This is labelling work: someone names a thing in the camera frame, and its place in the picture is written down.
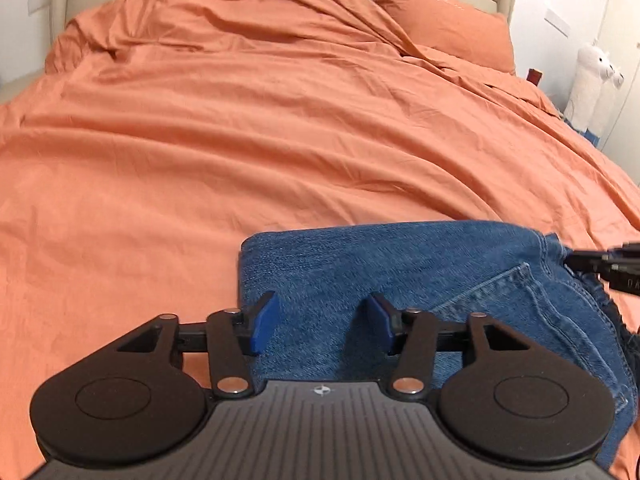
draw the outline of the stitching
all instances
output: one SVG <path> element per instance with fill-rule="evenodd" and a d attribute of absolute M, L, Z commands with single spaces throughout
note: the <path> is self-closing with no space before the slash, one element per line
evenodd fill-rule
<path fill-rule="evenodd" d="M 555 332 L 558 332 L 562 336 L 564 336 L 565 342 L 568 343 L 569 346 L 574 349 L 576 357 L 584 365 L 584 368 L 586 368 L 587 370 L 591 371 L 591 375 L 595 375 L 596 373 L 594 372 L 593 367 L 591 367 L 591 365 L 587 361 L 585 361 L 584 357 L 582 356 L 582 353 L 578 350 L 578 347 L 575 345 L 574 340 L 562 328 L 560 328 L 559 326 L 556 326 L 554 323 L 551 322 L 551 320 L 550 320 L 547 312 L 545 311 L 545 309 L 541 308 L 541 305 L 538 303 L 537 297 L 538 296 L 542 296 L 544 298 L 544 300 L 546 301 L 546 303 L 548 303 L 548 306 L 550 306 L 551 309 L 553 309 L 553 311 L 555 311 L 558 314 L 558 317 L 566 317 L 566 316 L 562 316 L 562 314 L 560 314 L 560 312 L 558 312 L 558 310 L 556 309 L 554 304 L 551 303 L 551 300 L 549 300 L 549 297 L 546 294 L 544 287 L 541 286 L 540 282 L 538 282 L 538 280 L 536 280 L 533 277 L 532 274 L 529 275 L 529 278 L 536 285 L 537 291 L 535 291 L 533 289 L 533 287 L 529 285 L 529 283 L 523 282 L 522 284 L 529 291 L 529 293 L 533 297 L 533 300 L 536 302 L 536 306 L 538 307 L 538 311 L 539 311 L 540 315 L 545 319 L 547 325 L 549 325 L 551 330 L 554 330 Z"/>
<path fill-rule="evenodd" d="M 563 261 L 564 261 L 564 256 L 567 253 L 568 253 L 567 248 L 562 246 L 561 256 L 563 256 L 563 258 L 562 258 Z M 546 265 L 546 262 L 544 262 L 544 268 L 548 269 L 548 266 Z M 582 286 L 582 285 L 580 285 L 578 283 L 575 283 L 574 280 L 578 280 L 578 278 L 573 278 L 573 277 L 571 277 L 569 275 L 571 281 L 566 282 L 565 280 L 561 280 L 558 277 L 552 275 L 551 273 L 549 273 L 549 277 L 554 282 L 558 283 L 559 285 L 568 286 L 568 288 L 570 288 L 572 291 L 576 292 L 589 305 L 589 307 L 597 313 L 598 317 L 606 325 L 607 329 L 609 330 L 609 333 L 614 337 L 614 339 L 616 341 L 618 341 L 618 336 L 616 335 L 616 329 L 614 328 L 613 323 L 606 316 L 606 314 L 604 314 L 602 309 L 599 307 L 598 302 L 591 295 L 591 293 L 584 286 Z M 546 296 L 546 292 L 544 291 L 543 288 L 542 288 L 542 293 Z M 633 374 L 631 373 L 631 368 L 629 367 L 629 364 L 628 364 L 628 362 L 626 360 L 626 357 L 622 352 L 622 347 L 620 346 L 620 343 L 618 343 L 616 345 L 616 350 L 617 350 L 617 353 L 618 353 L 618 357 L 620 358 L 620 360 L 622 362 L 622 369 L 625 372 L 626 380 L 628 381 L 628 383 L 630 385 L 630 386 L 628 386 L 626 384 L 619 384 L 618 386 L 628 386 L 628 387 L 630 387 L 631 393 L 633 394 L 634 405 L 636 405 L 638 403 L 638 387 L 636 385 L 636 379 L 633 377 Z"/>
<path fill-rule="evenodd" d="M 558 312 L 558 310 L 555 308 L 555 306 L 553 305 L 553 303 L 551 303 L 551 301 L 548 298 L 548 295 L 546 294 L 546 291 L 544 289 L 544 287 L 542 287 L 542 284 L 540 282 L 538 282 L 538 280 L 536 280 L 533 276 L 531 277 L 531 281 L 533 283 L 535 283 L 536 288 L 538 289 L 539 293 L 545 298 L 546 302 L 548 303 L 548 305 L 554 309 L 556 311 L 556 313 L 558 314 L 559 317 L 565 317 L 569 320 L 569 322 L 573 323 L 575 326 L 578 327 L 578 329 L 580 329 L 580 327 L 571 319 L 568 318 L 567 316 L 563 316 L 562 314 L 560 314 L 560 312 Z M 532 297 L 534 298 L 534 301 L 536 301 L 536 304 L 538 304 L 537 299 L 536 299 L 536 295 L 534 293 L 534 291 L 532 290 L 532 288 L 530 288 L 530 286 L 527 283 L 523 283 L 523 285 L 527 288 L 527 290 L 530 291 Z M 584 368 L 586 370 L 589 370 L 591 372 L 592 376 L 596 376 L 597 374 L 595 373 L 593 367 L 591 367 L 591 365 L 585 361 L 585 359 L 582 357 L 582 353 L 578 350 L 578 347 L 574 344 L 574 340 L 569 337 L 566 332 L 564 330 L 562 330 L 559 326 L 555 326 L 551 323 L 551 320 L 545 315 L 543 309 L 539 309 L 540 313 L 542 314 L 542 316 L 545 318 L 547 324 L 551 327 L 552 330 L 556 330 L 556 332 L 561 333 L 565 340 L 572 346 L 572 348 L 574 348 L 575 350 L 575 354 L 577 355 L 578 359 L 580 360 L 580 362 L 583 363 Z M 622 350 L 620 349 L 620 345 L 618 345 L 618 354 L 619 357 L 622 359 L 622 364 L 623 364 L 623 369 L 625 369 L 625 374 L 627 375 L 628 378 L 628 374 L 626 373 L 626 369 L 628 368 L 627 362 L 626 362 L 626 358 L 622 355 Z M 627 384 L 624 383 L 620 383 L 620 381 L 618 380 L 618 378 L 616 377 L 615 373 L 613 372 L 613 370 L 611 370 L 609 368 L 609 371 L 613 377 L 613 380 L 615 381 L 615 383 L 612 386 L 616 387 L 616 393 L 614 394 L 614 403 L 615 403 L 615 412 L 616 415 L 618 415 L 619 413 L 621 413 L 626 406 L 628 405 L 628 399 L 624 396 L 624 394 L 622 393 L 622 389 L 623 387 L 627 387 Z M 635 385 L 634 381 L 630 381 L 630 384 L 632 385 L 632 389 L 633 386 Z"/>
<path fill-rule="evenodd" d="M 513 281 L 513 277 L 511 276 L 511 274 L 522 276 L 523 267 L 529 267 L 529 264 L 523 262 L 519 266 L 513 267 L 513 268 L 511 268 L 509 270 L 505 270 L 504 272 L 501 272 L 497 276 L 494 276 L 491 279 L 486 280 L 485 282 L 479 283 L 478 285 L 474 286 L 473 288 L 470 288 L 469 290 L 466 290 L 465 292 L 461 292 L 460 294 L 458 294 L 457 296 L 451 298 L 450 300 L 447 300 L 444 303 L 439 304 L 438 306 L 436 306 L 433 309 L 431 309 L 430 312 L 434 312 L 435 310 L 440 309 L 440 308 L 447 308 L 447 307 L 451 306 L 452 304 L 455 304 L 455 303 L 459 302 L 463 298 L 467 298 L 469 296 L 473 296 L 475 293 L 478 296 L 482 296 L 483 295 L 483 290 L 482 289 L 487 288 L 489 285 L 492 285 L 493 283 L 498 282 L 500 280 L 503 280 L 505 278 L 507 278 L 510 281 Z"/>
<path fill-rule="evenodd" d="M 549 266 L 546 264 L 546 259 L 548 257 L 548 244 L 546 243 L 546 237 L 544 237 L 538 231 L 533 232 L 538 237 L 538 243 L 540 244 L 540 267 L 542 268 L 543 272 L 551 278 L 551 269 L 549 269 Z"/>

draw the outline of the jeans pocket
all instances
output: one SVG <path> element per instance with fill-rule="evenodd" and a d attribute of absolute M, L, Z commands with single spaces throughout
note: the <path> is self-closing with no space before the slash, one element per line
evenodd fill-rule
<path fill-rule="evenodd" d="M 582 307 L 577 293 L 575 304 L 576 308 Z M 556 309 L 542 283 L 533 277 L 529 264 L 502 272 L 430 312 L 441 320 L 458 322 L 466 321 L 471 312 L 485 312 L 599 378 L 615 399 L 616 412 L 626 405 L 607 362 L 580 326 Z M 439 352 L 433 386 L 442 386 L 461 366 L 460 355 Z"/>

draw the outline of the orange duvet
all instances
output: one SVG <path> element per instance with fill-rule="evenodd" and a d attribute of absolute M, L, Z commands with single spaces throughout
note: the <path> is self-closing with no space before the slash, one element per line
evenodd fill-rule
<path fill-rule="evenodd" d="M 248 236 L 442 219 L 606 248 L 640 239 L 640 193 L 534 86 L 412 44 L 370 0 L 82 13 L 0 106 L 0 477 L 42 461 L 49 376 L 160 312 L 236 304 Z M 636 329 L 640 300 L 616 301 Z M 638 450 L 633 430 L 619 478 Z"/>

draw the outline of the alpaca plush toy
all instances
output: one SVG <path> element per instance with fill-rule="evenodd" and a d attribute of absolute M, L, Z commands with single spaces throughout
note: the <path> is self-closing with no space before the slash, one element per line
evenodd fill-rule
<path fill-rule="evenodd" d="M 589 121 L 589 127 L 585 135 L 585 137 L 593 142 L 593 145 L 596 147 L 598 146 L 598 140 L 600 140 L 600 137 L 609 126 L 611 111 L 613 110 L 613 105 L 618 97 L 618 90 L 620 90 L 620 87 L 625 82 L 625 78 L 619 69 L 616 69 L 613 66 L 611 69 L 613 70 L 613 76 L 602 86 L 598 103 L 593 111 L 593 115 L 591 117 L 591 121 Z"/>
<path fill-rule="evenodd" d="M 587 44 L 578 51 L 574 86 L 564 109 L 564 117 L 577 132 L 587 130 L 602 86 L 612 75 L 609 59 L 600 48 Z"/>

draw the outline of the orange pillow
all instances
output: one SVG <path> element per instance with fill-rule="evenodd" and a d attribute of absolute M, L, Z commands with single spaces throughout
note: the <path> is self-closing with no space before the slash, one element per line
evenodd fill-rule
<path fill-rule="evenodd" d="M 459 0 L 373 0 L 414 43 L 480 66 L 515 73 L 509 25 L 501 14 Z"/>

